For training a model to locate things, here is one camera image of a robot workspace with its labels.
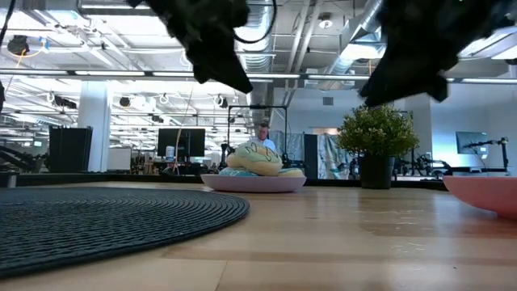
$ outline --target computer monitor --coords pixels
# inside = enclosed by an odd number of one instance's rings
[[[488,145],[469,146],[478,142],[487,142],[486,133],[456,132],[458,154],[488,154]]]
[[[179,129],[158,130],[158,156],[165,157],[166,147],[176,147]],[[204,157],[204,129],[182,129],[178,143],[179,157]]]

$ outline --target pink bowl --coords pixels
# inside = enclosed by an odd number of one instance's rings
[[[443,181],[466,204],[517,219],[517,177],[445,176]]]
[[[225,192],[283,193],[295,192],[304,186],[305,177],[239,177],[201,175],[210,188]]]

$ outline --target potted plant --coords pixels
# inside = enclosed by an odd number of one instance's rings
[[[338,146],[359,157],[363,188],[390,189],[395,157],[417,144],[411,120],[391,105],[354,108],[339,128]]]

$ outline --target dark gray woven mat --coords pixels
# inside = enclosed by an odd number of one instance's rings
[[[0,278],[183,241],[243,218],[241,198],[190,190],[0,192]]]

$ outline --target green leaves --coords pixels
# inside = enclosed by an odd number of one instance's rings
[[[344,117],[338,146],[354,154],[399,156],[418,144],[411,120],[393,106],[361,106]]]

